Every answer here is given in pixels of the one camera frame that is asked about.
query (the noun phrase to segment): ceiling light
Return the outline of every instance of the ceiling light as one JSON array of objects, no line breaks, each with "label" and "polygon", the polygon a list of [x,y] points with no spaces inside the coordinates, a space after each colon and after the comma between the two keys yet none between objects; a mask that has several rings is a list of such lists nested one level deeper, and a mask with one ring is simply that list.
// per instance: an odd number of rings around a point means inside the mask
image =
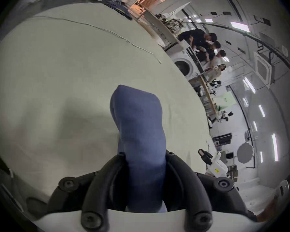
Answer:
[{"label": "ceiling light", "polygon": [[275,133],[272,135],[272,140],[273,140],[273,145],[274,145],[274,158],[275,158],[275,161],[278,161],[277,142],[276,142]]},{"label": "ceiling light", "polygon": [[256,90],[255,88],[252,86],[251,82],[248,80],[247,77],[244,78],[244,80],[247,82],[248,86],[250,87],[251,91],[255,94]]},{"label": "ceiling light", "polygon": [[243,79],[243,83],[244,83],[245,86],[249,89],[248,83],[245,81],[245,79]]},{"label": "ceiling light", "polygon": [[257,128],[256,122],[253,121],[253,123],[254,123],[255,131],[258,131],[258,128]]},{"label": "ceiling light", "polygon": [[223,59],[225,62],[230,62],[230,60],[229,60],[227,57],[222,57],[222,59]]},{"label": "ceiling light", "polygon": [[232,25],[232,27],[234,27],[236,29],[240,29],[240,30],[244,30],[246,32],[250,32],[248,26],[245,25],[245,24],[231,21],[231,25]]},{"label": "ceiling light", "polygon": [[243,98],[243,102],[244,102],[244,106],[248,107],[248,102],[247,102],[246,98]]},{"label": "ceiling light", "polygon": [[259,105],[259,109],[260,109],[260,111],[261,111],[261,113],[262,113],[262,116],[263,116],[263,118],[264,118],[264,117],[265,117],[265,113],[264,113],[263,108],[262,108],[261,105]]}]

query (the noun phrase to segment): air conditioner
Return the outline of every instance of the air conditioner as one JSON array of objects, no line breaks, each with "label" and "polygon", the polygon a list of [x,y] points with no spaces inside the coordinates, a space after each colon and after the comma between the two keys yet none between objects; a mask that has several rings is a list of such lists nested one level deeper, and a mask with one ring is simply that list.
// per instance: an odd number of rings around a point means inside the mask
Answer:
[{"label": "air conditioner", "polygon": [[273,72],[272,65],[256,52],[254,52],[254,57],[255,57],[256,74],[267,86],[267,88],[270,88],[270,85],[272,83],[272,72]]}]

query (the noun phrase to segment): white tablecloth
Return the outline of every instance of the white tablecloth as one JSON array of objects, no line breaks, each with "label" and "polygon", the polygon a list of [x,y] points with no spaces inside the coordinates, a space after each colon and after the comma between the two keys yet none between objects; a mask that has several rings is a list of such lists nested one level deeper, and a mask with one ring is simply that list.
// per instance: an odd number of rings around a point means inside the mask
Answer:
[{"label": "white tablecloth", "polygon": [[119,84],[155,94],[167,149],[205,172],[210,140],[197,94],[150,35],[103,4],[70,4],[30,18],[0,43],[0,155],[25,182],[51,195],[65,176],[99,170],[117,152],[109,101]]}]

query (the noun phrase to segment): washing machine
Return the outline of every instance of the washing machine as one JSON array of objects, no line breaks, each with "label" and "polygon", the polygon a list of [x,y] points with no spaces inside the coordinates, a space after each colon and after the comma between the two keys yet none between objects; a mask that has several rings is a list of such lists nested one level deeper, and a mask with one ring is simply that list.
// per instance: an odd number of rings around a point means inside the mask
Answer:
[{"label": "washing machine", "polygon": [[202,74],[204,70],[190,45],[185,40],[181,41],[179,44],[183,50],[178,52],[167,52],[174,64],[176,64],[187,80]]}]

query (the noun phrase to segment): blue fabric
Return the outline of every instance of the blue fabric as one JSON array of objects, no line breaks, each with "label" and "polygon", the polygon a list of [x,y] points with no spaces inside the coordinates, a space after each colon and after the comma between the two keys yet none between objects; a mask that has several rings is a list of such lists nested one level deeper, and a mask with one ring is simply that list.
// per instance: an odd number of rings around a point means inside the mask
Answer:
[{"label": "blue fabric", "polygon": [[118,152],[125,152],[129,167],[128,211],[157,212],[166,165],[160,101],[154,94],[119,85],[110,110],[120,135]]}]

